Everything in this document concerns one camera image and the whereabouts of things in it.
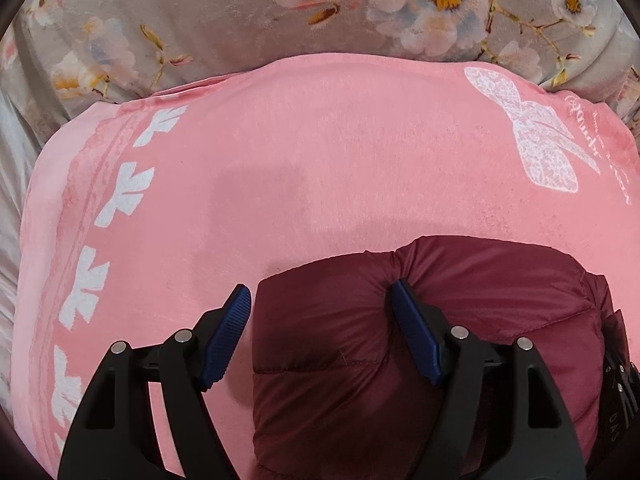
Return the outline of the maroon puffer jacket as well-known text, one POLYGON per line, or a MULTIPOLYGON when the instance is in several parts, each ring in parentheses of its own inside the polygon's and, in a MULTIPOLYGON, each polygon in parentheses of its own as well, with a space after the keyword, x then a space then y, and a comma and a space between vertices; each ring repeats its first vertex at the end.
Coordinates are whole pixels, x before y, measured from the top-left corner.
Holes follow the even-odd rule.
POLYGON ((639 372, 608 282, 531 244, 427 236, 270 276, 259 479, 613 479, 639 372))

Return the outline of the grey floral bedsheet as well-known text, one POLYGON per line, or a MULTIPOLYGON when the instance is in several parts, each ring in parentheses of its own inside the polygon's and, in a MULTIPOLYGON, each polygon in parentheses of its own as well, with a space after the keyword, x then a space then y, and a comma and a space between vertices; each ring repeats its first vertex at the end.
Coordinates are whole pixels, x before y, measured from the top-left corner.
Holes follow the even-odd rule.
POLYGON ((617 0, 25 0, 1 37, 1 405, 11 405, 20 224, 58 128, 209 76, 314 52, 479 58, 607 105, 610 167, 639 166, 639 37, 617 0))

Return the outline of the pink printed blanket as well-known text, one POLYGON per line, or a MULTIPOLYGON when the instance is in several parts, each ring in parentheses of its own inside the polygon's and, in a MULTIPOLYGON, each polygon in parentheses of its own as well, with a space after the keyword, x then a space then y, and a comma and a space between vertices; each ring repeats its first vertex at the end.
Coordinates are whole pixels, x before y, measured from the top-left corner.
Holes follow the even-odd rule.
POLYGON ((239 283, 250 332, 206 396, 252 479, 399 479, 437 396, 386 309, 531 339, 582 452, 612 316, 639 347, 639 156, 612 110, 483 63, 288 58, 94 104, 38 157, 21 226, 18 434, 60 463, 116 340, 163 341, 239 283))

